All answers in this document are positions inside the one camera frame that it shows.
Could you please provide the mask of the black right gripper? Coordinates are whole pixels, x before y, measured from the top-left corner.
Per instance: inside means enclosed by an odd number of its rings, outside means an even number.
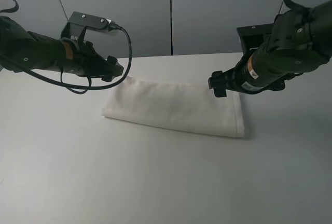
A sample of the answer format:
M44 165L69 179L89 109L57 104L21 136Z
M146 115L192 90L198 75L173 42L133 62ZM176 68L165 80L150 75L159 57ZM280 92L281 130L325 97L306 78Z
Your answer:
M209 89L213 89L215 97L226 97L226 90L249 92L246 88L246 72L246 65L236 66L224 72L212 72L208 79Z

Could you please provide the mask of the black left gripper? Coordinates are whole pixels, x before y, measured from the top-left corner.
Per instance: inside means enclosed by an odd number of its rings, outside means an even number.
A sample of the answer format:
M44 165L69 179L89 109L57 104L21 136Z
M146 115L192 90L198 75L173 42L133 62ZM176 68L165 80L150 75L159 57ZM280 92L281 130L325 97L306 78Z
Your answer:
M70 39L73 59L70 61L70 74L79 77L101 78L104 82L111 82L122 75L124 67L118 64L117 58L108 56L105 60L99 55L92 42L84 40L78 43Z

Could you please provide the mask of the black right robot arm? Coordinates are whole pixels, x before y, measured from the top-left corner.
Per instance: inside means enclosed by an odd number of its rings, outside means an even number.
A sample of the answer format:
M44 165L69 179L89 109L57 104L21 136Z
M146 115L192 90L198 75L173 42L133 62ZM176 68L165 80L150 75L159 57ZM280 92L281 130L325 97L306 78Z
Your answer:
M331 58L331 1L314 8L284 0L289 10L271 24L237 28L243 56L208 80L216 97L227 91L258 94L281 91L285 81L309 73Z

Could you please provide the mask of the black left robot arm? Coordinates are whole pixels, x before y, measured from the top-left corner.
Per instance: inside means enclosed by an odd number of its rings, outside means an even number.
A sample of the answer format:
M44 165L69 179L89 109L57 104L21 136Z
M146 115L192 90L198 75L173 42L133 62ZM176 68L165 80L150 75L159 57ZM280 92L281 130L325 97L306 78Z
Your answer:
M85 40L87 30L107 33L117 29L114 22L86 13L73 12L60 34L54 39L26 31L6 16L18 11L1 10L1 66L15 73L23 69L41 69L75 74L79 77L101 78L110 82L121 76L123 67L115 57L100 56L93 43Z

